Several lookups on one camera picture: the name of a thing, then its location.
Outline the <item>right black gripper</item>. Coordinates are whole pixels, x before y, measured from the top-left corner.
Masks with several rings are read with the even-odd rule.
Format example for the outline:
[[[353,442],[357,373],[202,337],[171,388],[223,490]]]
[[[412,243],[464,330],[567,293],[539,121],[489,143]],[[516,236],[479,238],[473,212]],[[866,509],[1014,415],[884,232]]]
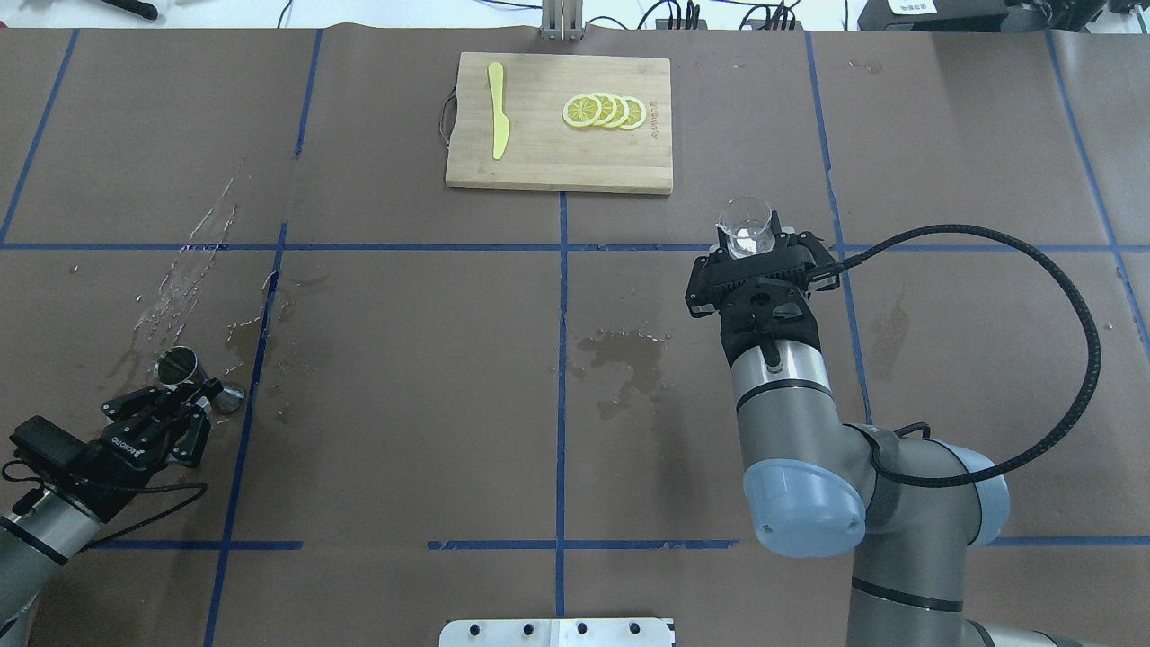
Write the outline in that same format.
[[[695,259],[687,280],[687,311],[693,318],[720,316],[727,360],[752,349],[779,360],[781,342],[822,347],[808,296],[839,287],[836,262],[822,238],[785,226],[777,211],[770,213],[770,234],[774,251],[742,259],[730,230],[716,224],[716,242]]]

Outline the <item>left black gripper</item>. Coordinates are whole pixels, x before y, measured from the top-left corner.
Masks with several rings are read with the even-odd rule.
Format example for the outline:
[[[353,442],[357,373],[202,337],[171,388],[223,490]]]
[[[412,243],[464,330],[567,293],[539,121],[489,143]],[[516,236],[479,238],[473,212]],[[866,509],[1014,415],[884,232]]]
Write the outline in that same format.
[[[201,464],[212,434],[210,414],[221,417],[217,398],[225,390],[218,378],[183,382],[172,390],[144,386],[103,401],[106,425],[86,442],[89,450],[66,482],[49,480],[49,494],[60,496],[98,524],[110,523],[138,496],[181,492],[183,499],[155,513],[145,523],[186,509],[208,492],[204,482],[155,484],[169,467]]]

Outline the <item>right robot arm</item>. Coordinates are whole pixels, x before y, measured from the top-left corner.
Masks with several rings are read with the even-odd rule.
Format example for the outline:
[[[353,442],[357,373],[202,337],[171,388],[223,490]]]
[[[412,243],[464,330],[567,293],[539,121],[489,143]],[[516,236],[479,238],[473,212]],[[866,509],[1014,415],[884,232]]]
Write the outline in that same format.
[[[1006,476],[1066,438],[1101,382],[1101,336],[1070,276],[1038,247],[986,226],[920,226],[841,261],[816,234],[782,226],[776,210],[715,229],[715,245],[693,259],[687,310],[721,319],[756,539],[793,560],[852,556],[849,646],[1076,646],[1072,636],[969,619],[964,599],[969,549],[996,540],[1009,519]],[[1059,285],[1084,333],[1084,376],[1067,411],[999,463],[934,437],[928,423],[846,423],[836,406],[810,295],[931,234],[1026,254]]]

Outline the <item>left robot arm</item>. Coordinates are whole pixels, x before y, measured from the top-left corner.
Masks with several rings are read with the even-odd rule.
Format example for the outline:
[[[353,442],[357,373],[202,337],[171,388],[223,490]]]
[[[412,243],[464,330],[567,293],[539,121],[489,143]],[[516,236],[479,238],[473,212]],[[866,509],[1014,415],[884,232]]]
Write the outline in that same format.
[[[3,646],[24,646],[44,587],[136,496],[164,494],[153,478],[169,465],[200,464],[218,400],[241,405],[218,378],[145,386],[103,402],[107,426],[80,439],[41,415],[13,431],[13,465],[28,468],[30,490],[3,513]]]

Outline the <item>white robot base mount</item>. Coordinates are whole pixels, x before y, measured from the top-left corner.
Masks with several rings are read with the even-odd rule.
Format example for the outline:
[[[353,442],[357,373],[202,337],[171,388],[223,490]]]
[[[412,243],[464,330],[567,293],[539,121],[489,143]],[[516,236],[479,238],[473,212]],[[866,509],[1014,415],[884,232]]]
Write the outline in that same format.
[[[489,618],[445,624],[439,646],[677,646],[672,619],[657,617]]]

